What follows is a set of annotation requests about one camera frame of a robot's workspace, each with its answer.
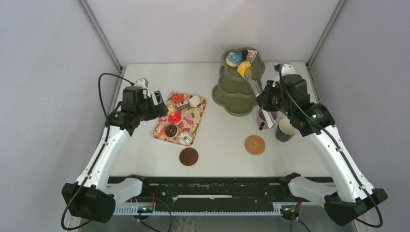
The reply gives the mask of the dark cup white interior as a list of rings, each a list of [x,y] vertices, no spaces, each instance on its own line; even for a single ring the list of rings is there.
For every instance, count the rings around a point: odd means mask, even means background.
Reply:
[[[292,126],[288,118],[282,119],[276,128],[275,136],[280,142],[287,142],[298,132],[298,130]]]

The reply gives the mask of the purple mug black handle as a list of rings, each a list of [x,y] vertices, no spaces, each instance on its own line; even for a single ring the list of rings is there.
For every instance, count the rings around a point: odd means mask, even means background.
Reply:
[[[265,114],[269,114],[269,120],[265,119]],[[262,109],[258,110],[257,126],[259,130],[271,129],[276,124],[277,112],[266,112]]]

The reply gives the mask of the blue glazed donut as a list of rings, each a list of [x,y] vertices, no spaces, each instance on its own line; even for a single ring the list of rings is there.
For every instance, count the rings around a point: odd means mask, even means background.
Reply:
[[[225,62],[230,67],[237,67],[242,62],[242,57],[236,52],[229,52],[225,57]]]

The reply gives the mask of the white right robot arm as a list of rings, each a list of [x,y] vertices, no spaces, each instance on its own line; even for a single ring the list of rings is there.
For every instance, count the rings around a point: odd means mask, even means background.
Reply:
[[[277,78],[266,82],[256,96],[257,104],[263,110],[286,116],[316,150],[334,182],[334,187],[329,187],[292,173],[284,177],[280,197],[285,201],[299,197],[319,205],[339,226],[377,209],[388,198],[387,193],[374,187],[355,164],[329,110],[310,101],[306,80],[291,64],[280,63],[275,70]]]

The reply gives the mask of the yellow swirl roll cake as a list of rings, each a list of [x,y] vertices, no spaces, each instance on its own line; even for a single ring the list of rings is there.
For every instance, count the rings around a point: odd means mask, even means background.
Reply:
[[[237,66],[237,72],[240,74],[240,76],[242,78],[246,78],[245,77],[245,73],[247,70],[249,70],[251,68],[251,63],[248,61],[243,61],[241,62],[238,66]]]

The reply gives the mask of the silver metal tongs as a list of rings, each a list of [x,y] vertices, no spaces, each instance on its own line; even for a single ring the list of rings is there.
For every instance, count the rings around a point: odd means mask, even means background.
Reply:
[[[258,97],[262,94],[262,89],[261,89],[261,87],[259,87],[259,84],[258,84],[256,78],[253,76],[250,67],[245,69],[244,79],[249,83],[251,89],[253,90],[253,93],[254,93],[255,97]],[[261,109],[261,111],[264,115],[266,125],[268,126],[269,129],[272,129],[276,124],[276,122],[274,120],[274,117],[272,116],[272,114],[270,112],[264,110],[260,103],[258,105],[260,106],[260,109]]]

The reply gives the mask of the triangular fruit cake slice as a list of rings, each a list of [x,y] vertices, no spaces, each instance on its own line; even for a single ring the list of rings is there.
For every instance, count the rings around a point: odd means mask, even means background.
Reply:
[[[247,50],[246,61],[249,62],[249,63],[253,63],[254,60],[255,60],[256,57],[257,57],[257,54],[258,54],[257,50],[248,49],[248,50]]]

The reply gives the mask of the floral dessert tray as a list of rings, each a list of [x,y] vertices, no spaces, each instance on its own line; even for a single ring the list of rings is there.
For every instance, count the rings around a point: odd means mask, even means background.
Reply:
[[[208,100],[182,92],[171,92],[166,100],[168,113],[159,118],[152,137],[189,147],[193,145]]]

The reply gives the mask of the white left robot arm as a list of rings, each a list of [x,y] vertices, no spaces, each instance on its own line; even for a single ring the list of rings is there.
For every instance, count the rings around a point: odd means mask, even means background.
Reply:
[[[160,91],[150,93],[148,80],[141,78],[123,89],[122,100],[116,108],[105,112],[106,123],[102,138],[84,171],[74,183],[65,183],[62,196],[66,203],[63,218],[71,216],[106,223],[117,206],[135,197],[144,202],[151,188],[135,177],[127,177],[108,186],[116,160],[133,132],[143,121],[154,120],[168,113]]]

